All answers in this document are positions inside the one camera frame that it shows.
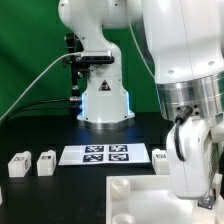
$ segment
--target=green screen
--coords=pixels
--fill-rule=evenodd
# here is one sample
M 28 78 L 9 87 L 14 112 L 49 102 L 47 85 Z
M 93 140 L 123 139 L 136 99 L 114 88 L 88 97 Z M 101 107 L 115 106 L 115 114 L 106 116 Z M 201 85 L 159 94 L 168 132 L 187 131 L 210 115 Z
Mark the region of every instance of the green screen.
M 1 0 L 0 115 L 49 64 L 68 53 L 64 36 L 71 31 L 60 21 L 58 2 Z M 153 79 L 141 61 L 129 29 L 105 30 L 104 35 L 121 48 L 123 85 L 129 91 L 131 109 L 134 112 L 159 111 Z M 70 69 L 58 63 L 27 93 L 20 105 L 70 95 Z

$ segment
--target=black table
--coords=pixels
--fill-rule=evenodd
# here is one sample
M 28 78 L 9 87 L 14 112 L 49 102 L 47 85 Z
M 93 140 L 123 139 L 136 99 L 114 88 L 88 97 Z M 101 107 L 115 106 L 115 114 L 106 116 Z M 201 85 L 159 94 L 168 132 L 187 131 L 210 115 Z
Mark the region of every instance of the black table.
M 57 166 L 54 176 L 38 177 L 40 153 L 55 150 L 59 161 L 65 145 L 145 143 L 151 155 L 157 147 L 165 149 L 171 127 L 159 113 L 139 113 L 135 124 L 103 131 L 79 127 L 69 116 L 11 120 L 0 128 L 0 223 L 105 224 L 106 176 L 154 174 L 152 165 Z M 31 152 L 32 168 L 24 178 L 8 178 L 8 162 L 23 151 Z M 224 173 L 223 163 L 220 170 Z

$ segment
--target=white cable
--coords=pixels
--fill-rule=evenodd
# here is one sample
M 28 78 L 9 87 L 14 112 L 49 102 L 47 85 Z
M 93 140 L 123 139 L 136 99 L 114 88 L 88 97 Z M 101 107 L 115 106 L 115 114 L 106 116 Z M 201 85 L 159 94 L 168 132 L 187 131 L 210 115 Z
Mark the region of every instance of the white cable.
M 130 31 L 131 31 L 131 35 L 132 35 L 132 38 L 133 38 L 133 40 L 134 40 L 135 46 L 136 46 L 136 48 L 137 48 L 137 50 L 138 50 L 138 53 L 140 54 L 141 59 L 142 59 L 143 63 L 145 64 L 145 67 L 147 68 L 149 74 L 152 76 L 153 79 L 155 79 L 155 77 L 154 77 L 154 75 L 153 75 L 151 69 L 149 68 L 149 66 L 148 66 L 148 64 L 147 64 L 147 62 L 146 62 L 146 60 L 145 60 L 145 58 L 144 58 L 144 56 L 143 56 L 143 54 L 142 54 L 142 52 L 141 52 L 141 49 L 140 49 L 140 47 L 139 47 L 139 45 L 138 45 L 138 42 L 137 42 L 137 40 L 136 40 L 134 31 L 133 31 L 133 29 L 132 29 L 131 22 L 130 22 L 130 18 L 129 18 L 129 13 L 128 13 L 128 0 L 126 0 L 126 14 L 127 14 L 127 18 L 128 18 L 128 24 L 129 24 L 129 28 L 130 28 Z
M 51 63 L 29 86 L 28 88 L 22 93 L 22 95 L 13 103 L 13 105 L 1 116 L 0 118 L 0 123 L 3 121 L 3 119 L 9 114 L 9 112 L 18 104 L 18 102 L 26 95 L 26 93 L 39 81 L 42 76 L 46 74 L 46 72 L 54 66 L 58 61 L 60 61 L 62 58 L 68 57 L 68 56 L 79 56 L 81 53 L 70 53 L 70 54 L 65 54 L 58 59 L 56 59 L 53 63 Z

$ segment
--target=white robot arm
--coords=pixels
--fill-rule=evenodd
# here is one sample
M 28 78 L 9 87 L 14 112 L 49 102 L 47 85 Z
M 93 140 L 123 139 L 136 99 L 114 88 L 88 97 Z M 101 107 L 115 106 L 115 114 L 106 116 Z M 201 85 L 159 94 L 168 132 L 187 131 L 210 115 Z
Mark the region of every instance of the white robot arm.
M 135 24 L 142 18 L 141 0 L 131 0 L 129 6 L 129 19 Z M 122 85 L 121 51 L 106 40 L 102 32 L 103 28 L 128 27 L 126 1 L 60 0 L 59 15 L 83 45 L 83 55 L 77 60 L 91 64 L 79 123 L 97 129 L 129 123 L 134 113 L 129 110 L 128 92 Z M 107 57 L 109 61 L 113 57 L 113 60 L 105 64 L 100 61 L 101 57 Z M 98 62 L 91 63 L 92 58 Z
M 224 60 L 217 1 L 142 3 L 162 116 L 178 121 L 176 116 L 182 110 L 191 110 L 180 130 L 175 124 L 167 138 L 173 188 L 180 198 L 201 198 L 209 194 L 223 151 L 222 145 L 214 144 L 215 130 L 223 126 L 219 123 L 224 110 Z M 223 141 L 224 133 L 219 136 L 218 142 Z
M 60 0 L 59 3 L 62 21 L 83 44 L 83 58 L 91 60 L 97 55 L 107 55 L 115 59 L 109 65 L 90 67 L 83 113 L 78 119 L 94 127 L 121 124 L 134 116 L 127 106 L 128 93 L 121 84 L 120 50 L 103 37 L 102 27 L 127 27 L 127 11 L 132 24 L 143 13 L 162 116 L 176 121 L 167 137 L 167 151 L 175 194 L 184 199 L 208 195 L 223 151 L 220 142 L 224 141 L 224 59 L 218 4 L 223 3 L 221 0 Z M 110 91 L 99 91 L 104 81 Z

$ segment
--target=printed marker sheet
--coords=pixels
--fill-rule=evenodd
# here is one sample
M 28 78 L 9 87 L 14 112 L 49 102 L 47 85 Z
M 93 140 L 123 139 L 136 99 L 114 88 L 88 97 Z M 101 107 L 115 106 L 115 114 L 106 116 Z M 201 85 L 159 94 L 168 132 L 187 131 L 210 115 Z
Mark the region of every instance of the printed marker sheet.
M 58 165 L 149 163 L 145 144 L 65 146 Z

